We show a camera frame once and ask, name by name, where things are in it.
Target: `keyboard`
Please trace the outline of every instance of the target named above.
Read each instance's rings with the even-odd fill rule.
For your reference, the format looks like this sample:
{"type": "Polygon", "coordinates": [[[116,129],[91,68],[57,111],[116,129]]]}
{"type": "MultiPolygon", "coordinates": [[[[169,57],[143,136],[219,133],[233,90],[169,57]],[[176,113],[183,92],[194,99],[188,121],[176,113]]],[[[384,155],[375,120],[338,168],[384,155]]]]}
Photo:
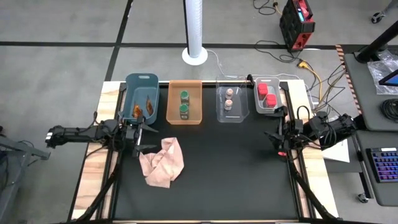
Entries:
{"type": "Polygon", "coordinates": [[[398,182],[398,151],[396,148],[366,149],[373,174],[379,183],[398,182]]]}

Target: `concrete floor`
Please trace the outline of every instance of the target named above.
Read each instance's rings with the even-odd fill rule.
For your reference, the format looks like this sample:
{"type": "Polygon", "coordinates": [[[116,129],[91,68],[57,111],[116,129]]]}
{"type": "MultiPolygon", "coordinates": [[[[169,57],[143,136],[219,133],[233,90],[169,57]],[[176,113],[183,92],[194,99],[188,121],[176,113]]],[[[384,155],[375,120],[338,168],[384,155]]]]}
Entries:
{"type": "MultiPolygon", "coordinates": [[[[308,0],[317,22],[309,44],[368,44],[394,21],[396,11],[379,24],[369,17],[389,1],[308,0]]],[[[280,6],[286,0],[279,1],[280,6]]],[[[0,2],[0,41],[115,42],[127,0],[3,0],[0,2]]],[[[184,43],[183,8],[178,0],[135,0],[123,42],[184,43]]],[[[204,0],[205,43],[283,43],[277,15],[262,16],[250,0],[204,0]]],[[[398,44],[395,38],[391,44],[398,44]]],[[[226,74],[289,73],[311,85],[313,77],[295,63],[284,64],[252,49],[212,49],[226,74]]],[[[98,104],[112,47],[0,46],[0,124],[15,140],[44,148],[44,136],[56,124],[86,126],[98,104]]],[[[191,67],[180,58],[182,49],[121,48],[112,80],[133,72],[153,72],[161,80],[212,79],[219,74],[210,53],[204,65],[191,67]]],[[[270,50],[275,55],[284,50],[270,50]]],[[[335,50],[304,50],[300,57],[326,79],[340,64],[335,50]]],[[[345,77],[338,83],[348,87],[345,77]]],[[[312,91],[315,96],[318,90],[312,91]]],[[[357,115],[347,89],[331,102],[340,113],[357,115]]],[[[39,161],[25,173],[11,223],[65,221],[78,179],[85,144],[61,146],[50,160],[39,161]]],[[[398,208],[355,201],[363,191],[357,174],[330,174],[337,208],[345,220],[394,223],[398,208]]]]}

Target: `plastic bag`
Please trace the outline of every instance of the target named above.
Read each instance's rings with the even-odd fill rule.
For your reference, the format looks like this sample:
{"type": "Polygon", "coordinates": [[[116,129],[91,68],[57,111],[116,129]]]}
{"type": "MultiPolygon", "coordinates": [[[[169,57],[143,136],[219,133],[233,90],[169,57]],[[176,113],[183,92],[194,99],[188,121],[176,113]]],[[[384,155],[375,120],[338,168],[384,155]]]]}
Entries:
{"type": "Polygon", "coordinates": [[[398,60],[383,60],[368,62],[369,71],[372,74],[376,93],[378,95],[398,95],[398,87],[379,85],[379,81],[398,69],[398,60]]]}

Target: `white cylinder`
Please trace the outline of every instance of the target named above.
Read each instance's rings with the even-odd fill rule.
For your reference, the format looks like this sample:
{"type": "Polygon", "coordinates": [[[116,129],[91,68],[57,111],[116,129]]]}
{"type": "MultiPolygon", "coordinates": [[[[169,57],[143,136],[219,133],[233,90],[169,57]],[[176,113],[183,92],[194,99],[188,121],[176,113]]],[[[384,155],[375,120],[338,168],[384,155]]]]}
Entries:
{"type": "Polygon", "coordinates": [[[182,57],[190,65],[200,65],[207,59],[207,51],[201,46],[202,0],[184,0],[184,6],[188,49],[182,57]]]}

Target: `pink cloth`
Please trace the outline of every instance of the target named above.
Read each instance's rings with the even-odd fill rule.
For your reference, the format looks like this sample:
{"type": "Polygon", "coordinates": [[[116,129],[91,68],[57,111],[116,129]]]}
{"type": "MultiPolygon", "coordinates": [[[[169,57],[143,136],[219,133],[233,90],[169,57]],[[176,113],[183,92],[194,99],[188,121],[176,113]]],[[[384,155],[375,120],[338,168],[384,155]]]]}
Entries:
{"type": "Polygon", "coordinates": [[[170,188],[184,168],[182,151],[177,138],[162,139],[162,150],[158,153],[139,154],[142,173],[148,185],[170,188]]]}

